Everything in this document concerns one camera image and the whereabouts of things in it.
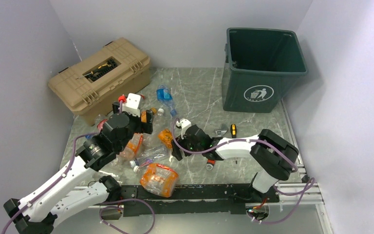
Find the crushed clear blue label bottle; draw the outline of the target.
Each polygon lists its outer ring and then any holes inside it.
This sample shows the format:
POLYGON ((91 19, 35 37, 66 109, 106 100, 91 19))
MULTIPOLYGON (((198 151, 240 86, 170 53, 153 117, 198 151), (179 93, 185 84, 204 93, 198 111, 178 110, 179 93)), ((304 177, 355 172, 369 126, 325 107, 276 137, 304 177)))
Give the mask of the crushed clear blue label bottle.
POLYGON ((136 172, 139 168, 147 166, 151 163, 154 163, 156 161, 165 159, 170 156, 170 150, 164 146, 157 146, 151 149, 145 150, 140 157, 131 160, 130 166, 132 167, 132 170, 136 172))

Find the small orange bottle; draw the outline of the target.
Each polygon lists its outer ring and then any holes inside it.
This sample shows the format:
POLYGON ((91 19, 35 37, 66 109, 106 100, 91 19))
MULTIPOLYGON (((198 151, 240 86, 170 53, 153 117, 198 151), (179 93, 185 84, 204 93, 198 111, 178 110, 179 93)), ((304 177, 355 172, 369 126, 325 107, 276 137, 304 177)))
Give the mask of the small orange bottle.
POLYGON ((172 149, 171 141, 173 140, 173 137, 169 129, 164 129, 160 131, 158 134, 158 138, 163 143, 164 146, 166 146, 168 149, 172 149))

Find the crushed orange label jug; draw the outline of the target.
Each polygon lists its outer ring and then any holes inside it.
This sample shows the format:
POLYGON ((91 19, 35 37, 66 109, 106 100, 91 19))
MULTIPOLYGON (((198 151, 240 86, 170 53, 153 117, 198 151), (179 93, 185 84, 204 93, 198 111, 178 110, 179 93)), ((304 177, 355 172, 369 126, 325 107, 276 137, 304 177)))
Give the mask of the crushed orange label jug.
POLYGON ((171 197, 179 175, 170 167, 151 163, 139 169, 139 182, 149 193, 160 197, 171 197))

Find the blue tinted water bottle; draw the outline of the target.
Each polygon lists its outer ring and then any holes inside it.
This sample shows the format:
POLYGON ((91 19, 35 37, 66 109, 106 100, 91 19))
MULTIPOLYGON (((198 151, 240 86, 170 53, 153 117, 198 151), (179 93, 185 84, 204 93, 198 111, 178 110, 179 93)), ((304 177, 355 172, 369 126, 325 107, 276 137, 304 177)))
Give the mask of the blue tinted water bottle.
POLYGON ((165 85, 159 85, 156 90, 157 100, 169 108, 172 117, 177 116, 175 103, 170 90, 165 85))

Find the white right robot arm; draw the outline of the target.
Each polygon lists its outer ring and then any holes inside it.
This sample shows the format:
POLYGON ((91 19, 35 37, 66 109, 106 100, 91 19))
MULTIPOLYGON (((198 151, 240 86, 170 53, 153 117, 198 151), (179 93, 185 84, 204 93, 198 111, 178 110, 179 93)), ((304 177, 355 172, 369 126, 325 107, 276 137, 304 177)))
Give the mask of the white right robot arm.
POLYGON ((202 155, 207 160, 252 158, 260 166, 250 184, 249 197, 261 202, 278 181, 286 181, 298 167, 299 150, 273 131, 263 129, 259 134, 244 138, 210 137, 197 125, 181 128, 179 136, 173 136, 173 156, 202 155))

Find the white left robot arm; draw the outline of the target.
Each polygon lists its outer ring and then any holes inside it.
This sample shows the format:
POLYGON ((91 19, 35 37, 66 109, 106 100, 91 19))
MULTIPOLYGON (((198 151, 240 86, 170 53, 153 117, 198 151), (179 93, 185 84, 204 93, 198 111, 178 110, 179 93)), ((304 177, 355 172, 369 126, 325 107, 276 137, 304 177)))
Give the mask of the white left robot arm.
POLYGON ((118 203, 122 189, 111 175, 101 177, 80 194, 67 194, 85 177, 115 160, 134 134, 151 134, 154 115, 152 110, 141 112, 138 104, 115 102, 113 114, 102 129, 89 133, 90 139, 78 149, 73 148, 66 166, 29 195, 4 203, 10 220, 2 233, 14 224, 20 234, 49 234, 63 220, 89 206, 118 203))

